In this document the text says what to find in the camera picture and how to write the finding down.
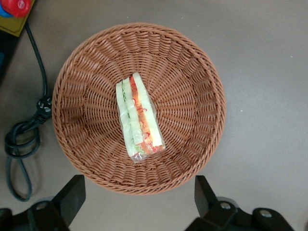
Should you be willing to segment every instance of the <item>plastic-wrapped sandwich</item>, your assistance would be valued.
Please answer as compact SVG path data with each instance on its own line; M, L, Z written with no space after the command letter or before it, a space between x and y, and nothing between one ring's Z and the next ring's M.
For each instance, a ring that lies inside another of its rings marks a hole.
M116 100L130 158L137 163L164 150L154 107L139 73L116 84Z

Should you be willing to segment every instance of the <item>power cord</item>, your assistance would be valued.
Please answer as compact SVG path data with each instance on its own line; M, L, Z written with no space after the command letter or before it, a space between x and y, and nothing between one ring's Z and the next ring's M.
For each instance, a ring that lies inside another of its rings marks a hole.
M40 137L39 137L39 129L38 126L43 124L47 119L51 118L51 97L49 97L48 84L47 84L47 76L45 72L45 68L43 65L43 61L40 57L38 47L35 43L33 35L31 33L28 22L25 23L25 29L29 36L30 42L32 44L35 56L38 60L39 68L42 74L43 79L43 96L37 103L37 111L32 116L29 121L21 122L15 124L11 131L5 136L5 152L8 156L6 161L6 182L9 187L12 195L19 201L28 201L32 196L32 185L30 177L27 173L26 167L23 163L23 159L32 156L39 148ZM33 138L24 143L17 143L17 137L19 135L33 132ZM22 154L22 149L31 148L26 154ZM24 175L26 184L27 184L27 194L25 196L20 195L12 184L11 179L11 165L12 161L15 159L18 162L18 165Z

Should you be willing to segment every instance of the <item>gray table surface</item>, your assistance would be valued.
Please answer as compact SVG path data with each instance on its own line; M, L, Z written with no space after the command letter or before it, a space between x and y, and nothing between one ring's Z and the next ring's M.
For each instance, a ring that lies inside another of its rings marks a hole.
M220 144L200 171L217 195L246 212L279 211L295 230L308 230L308 2L306 0L38 0L30 19L49 83L72 50L94 33L129 23L174 28L212 59L227 100ZM0 138L29 118L41 95L39 67L24 33L0 86ZM26 160L34 195L16 201L5 183L0 142L0 207L14 213L55 195L78 171L48 121L42 146ZM18 169L16 184L23 189ZM86 180L87 199L73 231L181 231L198 216L194 180L157 195L118 194Z

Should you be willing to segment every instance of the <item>basket rim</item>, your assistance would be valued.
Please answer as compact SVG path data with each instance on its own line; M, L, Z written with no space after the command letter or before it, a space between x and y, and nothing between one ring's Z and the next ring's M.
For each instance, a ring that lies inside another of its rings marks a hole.
M166 27L161 26L157 24L152 23L128 23L128 24L120 24L115 25L110 28L104 29L102 31L97 32L96 34L92 35L88 39L86 39L84 42L82 42L80 45L78 45L73 52L70 54L70 56L65 61L64 65L62 66L60 73L58 75L58 78L56 80L56 84L53 91L52 101L53 102L59 102L60 101L60 95L62 95L63 89L61 88L62 83L66 80L66 70L72 66L72 62L77 57L77 54L80 53L80 51L86 49L88 46L91 46L91 44L97 39L105 39L107 37L112 37L113 35L118 35L119 33L123 32L130 32L131 30L135 31L135 28L140 28L142 31L147 31L153 29L157 30L157 32L160 35L165 35L167 37L170 37L170 34L174 36L174 40L178 42L183 47L187 48L196 58L197 60L202 64L202 66L205 67L206 73L209 75L209 77L212 77L214 81L213 82L213 92L216 95L216 100L220 102L218 106L218 113L217 113L217 120L216 120L216 129L215 133L212 134L212 139L210 145L208 145L208 148L206 149L206 152L209 152L210 155L203 154L202 157L207 156L208 158L200 158L189 170L182 172L178 177L164 182L160 183L159 187L151 188L149 189L149 186L128 186L128 185L121 185L112 183L106 180L102 180L99 175L93 173L90 169L88 169L86 166L84 166L78 158L74 155L74 150L70 149L70 146L68 145L68 141L65 138L65 135L63 131L61 130L61 120L59 118L58 109L55 107L55 104L52 104L52 121L54 130L56 133L56 138L64 152L64 154L67 156L69 161L72 163L72 165L81 173L83 173L87 178L92 180L93 182L108 188L112 191L120 192L120 193L127 193L127 194L154 194L154 193L160 193L165 192L171 189L174 189L175 187L178 187L187 181L189 181L193 176L195 176L210 160L213 153L215 152L221 135L224 130L225 126L225 119L226 119L226 100L224 95L224 89L223 85L221 83L221 80L219 78L219 75L217 73L217 70L212 63L211 59L208 57L208 55L200 49L193 41L191 41L189 38L181 34L180 32ZM203 57L206 57L206 61L209 63L211 68L214 70L216 77L212 76L211 71L207 67L207 64L205 63L205 60Z

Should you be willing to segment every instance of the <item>brown wicker basket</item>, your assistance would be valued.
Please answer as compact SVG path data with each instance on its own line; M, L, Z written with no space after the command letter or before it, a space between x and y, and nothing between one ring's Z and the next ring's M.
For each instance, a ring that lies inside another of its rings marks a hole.
M119 122L115 85L139 72L156 106L166 150L134 164ZM65 62L53 92L57 139L72 164L113 191L152 194L193 177L212 156L225 120L223 87L209 57L179 32L114 26Z

